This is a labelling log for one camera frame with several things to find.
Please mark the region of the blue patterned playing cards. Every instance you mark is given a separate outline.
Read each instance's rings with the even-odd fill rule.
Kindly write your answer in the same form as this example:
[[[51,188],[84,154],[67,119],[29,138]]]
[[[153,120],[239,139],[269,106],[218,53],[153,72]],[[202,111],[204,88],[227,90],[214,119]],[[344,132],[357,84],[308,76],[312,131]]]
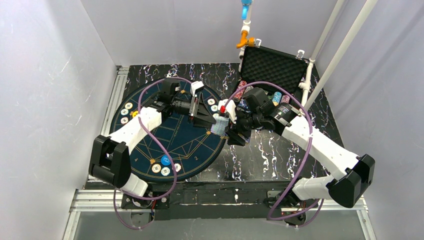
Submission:
[[[228,117],[220,116],[218,113],[215,113],[213,117],[216,123],[211,126],[211,133],[221,137],[225,137],[227,135],[226,128],[229,125],[230,119]]]

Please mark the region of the blue small blind button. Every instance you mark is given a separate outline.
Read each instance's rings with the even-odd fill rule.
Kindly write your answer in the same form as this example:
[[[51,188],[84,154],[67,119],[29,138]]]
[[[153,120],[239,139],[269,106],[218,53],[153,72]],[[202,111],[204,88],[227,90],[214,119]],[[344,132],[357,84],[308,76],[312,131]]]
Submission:
[[[160,162],[163,166],[170,166],[171,165],[171,161],[170,161],[170,159],[168,158],[167,155],[163,155],[160,159]]]

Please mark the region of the red white poker chip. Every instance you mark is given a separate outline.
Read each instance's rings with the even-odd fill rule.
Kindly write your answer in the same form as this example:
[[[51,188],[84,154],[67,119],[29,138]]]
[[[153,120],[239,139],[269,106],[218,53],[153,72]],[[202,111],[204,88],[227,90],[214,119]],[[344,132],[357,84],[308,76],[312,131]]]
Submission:
[[[177,173],[182,169],[182,166],[180,163],[175,163],[174,166]]]

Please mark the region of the light blue poker chip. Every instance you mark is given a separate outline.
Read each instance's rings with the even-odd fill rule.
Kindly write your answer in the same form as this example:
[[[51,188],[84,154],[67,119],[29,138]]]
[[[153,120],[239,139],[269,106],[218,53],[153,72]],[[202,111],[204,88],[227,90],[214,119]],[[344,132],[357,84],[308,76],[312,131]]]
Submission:
[[[169,167],[163,167],[160,173],[162,176],[168,176],[171,173],[171,170]]]

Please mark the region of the playing card deck box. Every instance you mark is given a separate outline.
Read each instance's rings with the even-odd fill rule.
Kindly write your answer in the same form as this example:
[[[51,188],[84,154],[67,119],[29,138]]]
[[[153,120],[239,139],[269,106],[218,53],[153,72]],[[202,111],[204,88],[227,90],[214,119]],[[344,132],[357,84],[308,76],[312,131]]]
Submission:
[[[243,133],[237,133],[234,137],[234,145],[245,146],[250,142],[250,135],[245,136]]]

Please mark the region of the orange poker chip stack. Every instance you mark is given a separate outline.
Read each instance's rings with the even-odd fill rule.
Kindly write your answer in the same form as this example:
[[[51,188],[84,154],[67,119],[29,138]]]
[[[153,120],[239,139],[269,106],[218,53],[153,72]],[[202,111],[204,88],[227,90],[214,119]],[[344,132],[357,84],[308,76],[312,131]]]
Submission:
[[[123,125],[125,125],[126,123],[128,123],[129,122],[129,119],[128,119],[128,117],[122,117],[121,119],[120,119],[120,123],[121,124],[123,124]]]

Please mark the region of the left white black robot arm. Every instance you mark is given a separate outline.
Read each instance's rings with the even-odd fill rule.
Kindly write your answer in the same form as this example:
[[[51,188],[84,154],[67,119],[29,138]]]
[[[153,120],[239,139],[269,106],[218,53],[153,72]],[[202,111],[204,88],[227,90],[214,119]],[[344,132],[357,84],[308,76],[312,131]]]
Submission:
[[[189,99],[178,96],[183,93],[182,77],[159,79],[145,87],[138,99],[137,115],[119,130],[98,135],[91,150],[89,175],[115,187],[122,193],[140,200],[145,196],[148,183],[132,172],[130,155],[138,143],[149,136],[171,160],[171,156],[152,134],[172,114],[188,116],[188,121],[198,128],[211,128],[216,123],[203,98],[202,81],[186,82],[190,85]]]

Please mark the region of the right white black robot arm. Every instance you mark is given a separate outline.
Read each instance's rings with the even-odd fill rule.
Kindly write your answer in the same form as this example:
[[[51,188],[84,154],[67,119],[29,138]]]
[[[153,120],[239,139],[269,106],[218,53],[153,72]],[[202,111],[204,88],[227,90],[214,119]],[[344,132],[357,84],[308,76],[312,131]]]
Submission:
[[[295,177],[283,200],[291,204],[309,199],[334,200],[345,208],[352,208],[374,176],[375,160],[368,154],[357,154],[341,147],[313,127],[298,108],[282,102],[275,105],[259,87],[245,96],[248,111],[237,109],[233,100],[218,104],[222,116],[229,117],[226,128],[229,145],[244,146],[255,129],[265,129],[308,151],[330,173],[316,178]]]

